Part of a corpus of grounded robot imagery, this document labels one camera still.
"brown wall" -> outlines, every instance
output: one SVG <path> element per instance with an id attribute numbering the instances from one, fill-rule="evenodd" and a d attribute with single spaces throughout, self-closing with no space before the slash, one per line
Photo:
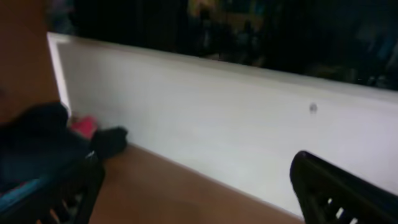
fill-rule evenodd
<path id="1" fill-rule="evenodd" d="M 58 100 L 43 0 L 0 0 L 0 122 Z"/>

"small hole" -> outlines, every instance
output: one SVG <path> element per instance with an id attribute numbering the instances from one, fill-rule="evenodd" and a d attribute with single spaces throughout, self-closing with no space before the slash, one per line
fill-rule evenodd
<path id="1" fill-rule="evenodd" d="M 340 218 L 340 216 L 341 216 L 341 214 L 343 214 L 343 212 L 344 212 L 344 209 L 343 208 L 339 208 L 337 213 L 336 213 L 336 217 Z"/>

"wooden floor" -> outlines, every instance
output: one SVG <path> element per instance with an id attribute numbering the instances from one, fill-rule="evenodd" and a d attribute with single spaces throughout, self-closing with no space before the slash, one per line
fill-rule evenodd
<path id="1" fill-rule="evenodd" d="M 142 149 L 105 163 L 90 224 L 302 223 Z"/>

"pink object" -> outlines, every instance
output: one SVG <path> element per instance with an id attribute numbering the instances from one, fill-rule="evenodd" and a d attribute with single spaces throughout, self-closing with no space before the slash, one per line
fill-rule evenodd
<path id="1" fill-rule="evenodd" d="M 97 128 L 98 126 L 96 121 L 91 116 L 86 116 L 70 126 L 70 129 L 76 131 L 87 139 L 91 139 L 93 137 Z"/>

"white partition wall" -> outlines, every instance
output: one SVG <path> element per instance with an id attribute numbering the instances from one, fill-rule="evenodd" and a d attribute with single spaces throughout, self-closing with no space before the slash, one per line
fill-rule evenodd
<path id="1" fill-rule="evenodd" d="M 398 193 L 397 93 L 61 35 L 49 42 L 72 111 L 123 125 L 130 142 L 228 186 L 301 215 L 289 168 L 305 149 Z"/>

